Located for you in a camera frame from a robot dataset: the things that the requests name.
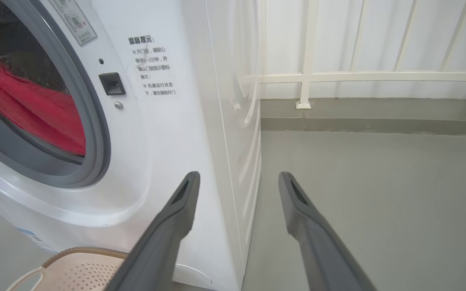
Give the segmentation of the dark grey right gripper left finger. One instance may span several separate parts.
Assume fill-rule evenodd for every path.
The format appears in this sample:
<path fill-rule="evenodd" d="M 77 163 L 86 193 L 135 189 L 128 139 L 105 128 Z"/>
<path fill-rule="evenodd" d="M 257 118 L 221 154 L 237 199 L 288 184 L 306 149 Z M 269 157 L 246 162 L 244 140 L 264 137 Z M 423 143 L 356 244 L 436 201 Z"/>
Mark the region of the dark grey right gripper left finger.
<path fill-rule="evenodd" d="M 193 226 L 200 174 L 188 173 L 119 267 L 106 291 L 170 291 L 181 240 Z"/>

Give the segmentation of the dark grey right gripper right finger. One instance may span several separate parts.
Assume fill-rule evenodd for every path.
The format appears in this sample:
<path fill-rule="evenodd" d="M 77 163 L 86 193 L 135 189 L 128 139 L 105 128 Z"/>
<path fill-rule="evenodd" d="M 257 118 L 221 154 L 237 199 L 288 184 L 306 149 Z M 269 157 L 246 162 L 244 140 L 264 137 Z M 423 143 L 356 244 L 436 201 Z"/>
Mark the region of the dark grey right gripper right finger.
<path fill-rule="evenodd" d="M 296 178 L 281 172 L 278 188 L 287 232 L 296 239 L 311 291 L 374 291 L 376 288 Z"/>

